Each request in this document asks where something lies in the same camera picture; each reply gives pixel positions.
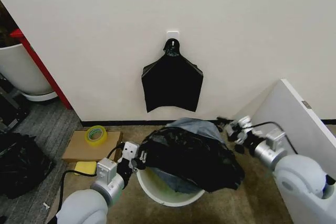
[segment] yellow sponge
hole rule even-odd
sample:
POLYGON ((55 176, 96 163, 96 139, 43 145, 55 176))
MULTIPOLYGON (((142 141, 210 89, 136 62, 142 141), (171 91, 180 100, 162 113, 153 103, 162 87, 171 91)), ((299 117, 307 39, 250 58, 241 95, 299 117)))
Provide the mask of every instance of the yellow sponge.
POLYGON ((78 161, 75 166, 75 170, 86 174, 95 174, 97 168, 96 161, 78 161))

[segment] floor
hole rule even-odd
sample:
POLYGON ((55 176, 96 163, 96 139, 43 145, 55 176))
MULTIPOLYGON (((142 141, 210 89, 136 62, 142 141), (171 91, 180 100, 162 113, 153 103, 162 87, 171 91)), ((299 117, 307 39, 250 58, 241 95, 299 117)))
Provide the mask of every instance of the floor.
MULTIPOLYGON (((109 130, 122 131, 124 141, 140 143, 144 137, 160 126, 114 126, 109 130)), ((269 172, 258 160, 249 155, 236 155, 246 172, 246 178, 237 191, 223 189, 205 193, 195 203, 171 208, 161 206, 141 189, 136 176, 132 176, 122 197, 108 212, 108 223, 292 223, 286 206, 269 172)), ((69 174, 65 181, 65 198, 76 190, 87 189, 94 178, 69 174)), ((50 210, 57 209, 58 197, 50 210)))
MULTIPOLYGON (((122 131, 124 141, 140 143, 160 126, 112 126, 111 131, 122 131)), ((0 215, 11 223, 44 223, 57 208, 60 177, 67 164, 60 160, 72 132, 82 129, 74 111, 66 110, 59 101, 49 105, 34 105, 29 117, 16 128, 16 132, 34 135, 37 144, 53 160, 56 167, 33 191, 14 200, 0 196, 0 215), (43 203, 51 205, 47 210, 43 203)), ((336 133, 336 126, 330 130, 336 133)), ((236 154, 246 172, 246 178, 237 191, 223 189, 205 193, 195 203, 170 208, 157 204, 141 189, 136 176, 132 176, 119 202, 108 213, 108 223, 292 223, 286 206, 269 172, 258 160, 249 155, 236 154)), ((68 174, 65 198, 72 192, 89 188, 94 178, 68 174)))
POLYGON ((45 105, 33 104, 30 109, 29 116, 14 132, 36 136, 35 142, 56 166, 37 188, 25 195, 16 199, 0 196, 0 216, 8 217, 6 224, 44 223, 48 210, 43 203, 52 205, 67 166, 60 158, 73 131, 81 127, 76 113, 66 110, 58 100, 45 105))

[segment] black garbage bag hanging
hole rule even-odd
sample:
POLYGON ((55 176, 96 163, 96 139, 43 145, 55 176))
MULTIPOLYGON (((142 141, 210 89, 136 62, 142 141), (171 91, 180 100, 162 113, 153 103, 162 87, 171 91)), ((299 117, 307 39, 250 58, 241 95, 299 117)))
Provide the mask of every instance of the black garbage bag hanging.
POLYGON ((180 43, 167 40, 158 61, 143 68, 142 85, 147 112, 161 106, 176 106, 195 112, 203 73, 180 54, 180 43))

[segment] baseboard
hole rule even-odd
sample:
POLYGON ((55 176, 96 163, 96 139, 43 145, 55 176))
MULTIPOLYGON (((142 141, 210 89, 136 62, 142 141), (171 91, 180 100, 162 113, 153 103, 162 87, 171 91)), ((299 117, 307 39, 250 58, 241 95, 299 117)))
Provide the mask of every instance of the baseboard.
MULTIPOLYGON (((120 126, 120 125, 166 125, 175 120, 150 120, 150 121, 81 121, 84 127, 91 127, 94 125, 101 126, 120 126)), ((217 120, 208 120, 212 123, 217 123, 217 120)))
POLYGON ((324 124, 333 124, 336 125, 336 119, 321 119, 324 124))

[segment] red door frame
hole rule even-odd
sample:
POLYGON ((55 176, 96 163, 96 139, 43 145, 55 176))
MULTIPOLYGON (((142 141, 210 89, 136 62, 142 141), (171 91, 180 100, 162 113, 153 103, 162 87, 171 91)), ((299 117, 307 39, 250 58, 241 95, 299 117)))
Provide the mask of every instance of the red door frame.
POLYGON ((42 61, 39 58, 39 56, 35 53, 35 51, 31 47, 29 41, 26 39, 25 35, 21 32, 21 30, 20 29, 16 29, 15 31, 13 31, 10 34, 10 36, 13 37, 13 38, 18 39, 22 43, 22 45, 26 48, 27 52, 31 56, 32 60, 35 62, 35 64, 37 65, 37 67, 41 70, 42 74, 44 75, 44 77, 49 82, 50 86, 57 93, 58 97, 60 98, 60 100, 62 101, 62 103, 64 104, 64 106, 68 110, 71 110, 72 107, 71 107, 71 104, 69 103, 68 99, 63 94, 62 90, 57 85, 56 81, 53 79, 53 77, 49 73, 49 71, 46 68, 46 66, 44 66, 44 64, 42 63, 42 61))

